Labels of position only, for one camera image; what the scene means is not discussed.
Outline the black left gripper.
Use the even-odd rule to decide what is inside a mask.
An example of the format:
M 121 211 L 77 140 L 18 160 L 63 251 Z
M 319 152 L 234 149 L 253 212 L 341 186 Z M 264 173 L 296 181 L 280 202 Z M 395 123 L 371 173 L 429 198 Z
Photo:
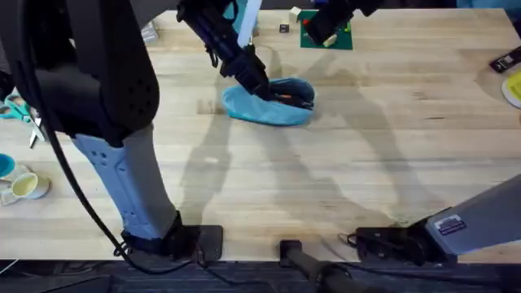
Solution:
M 270 88 L 265 65 L 256 56 L 255 47 L 238 44 L 239 35 L 233 28 L 238 14 L 239 5 L 235 0 L 181 0 L 177 5 L 177 20 L 185 22 L 204 42 L 213 67 L 222 62 L 223 77 L 234 77 L 249 94 L 267 102 L 313 110 L 313 88 L 306 85 Z

